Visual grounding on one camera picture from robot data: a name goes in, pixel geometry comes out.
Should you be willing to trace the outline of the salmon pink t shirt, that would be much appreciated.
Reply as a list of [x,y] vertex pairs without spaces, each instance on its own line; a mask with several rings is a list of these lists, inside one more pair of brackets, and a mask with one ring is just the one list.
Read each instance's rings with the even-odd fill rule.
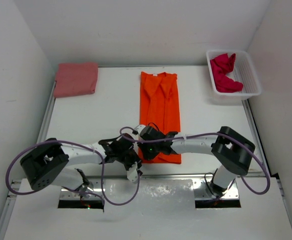
[[98,81],[98,64],[95,62],[60,63],[55,75],[54,98],[90,95]]

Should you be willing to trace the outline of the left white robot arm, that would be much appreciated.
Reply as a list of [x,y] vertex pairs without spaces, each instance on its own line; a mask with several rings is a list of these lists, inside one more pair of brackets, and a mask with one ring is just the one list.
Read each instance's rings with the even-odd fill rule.
[[142,164],[130,139],[131,136],[126,134],[78,146],[50,138],[22,157],[20,165],[35,192],[49,185],[78,192],[90,189],[91,185],[84,171],[76,167],[80,164],[104,166],[121,163],[126,170],[127,179],[139,184]]

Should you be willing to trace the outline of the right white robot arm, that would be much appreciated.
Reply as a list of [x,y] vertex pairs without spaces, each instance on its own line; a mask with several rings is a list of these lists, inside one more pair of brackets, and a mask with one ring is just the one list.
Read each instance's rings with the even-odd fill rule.
[[181,154],[194,153],[212,155],[221,166],[214,172],[210,183],[206,184],[208,192],[220,198],[238,176],[245,176],[251,164],[255,145],[231,129],[221,127],[219,134],[224,136],[191,137],[180,132],[171,131],[167,134],[149,125],[135,128],[140,142],[137,143],[142,157],[146,161],[154,161],[158,156],[171,159]]

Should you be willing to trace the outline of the orange t shirt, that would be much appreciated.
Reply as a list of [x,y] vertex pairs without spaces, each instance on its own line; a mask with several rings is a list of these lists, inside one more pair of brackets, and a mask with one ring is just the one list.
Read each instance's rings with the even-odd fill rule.
[[177,74],[141,72],[139,123],[154,123],[164,134],[181,131]]

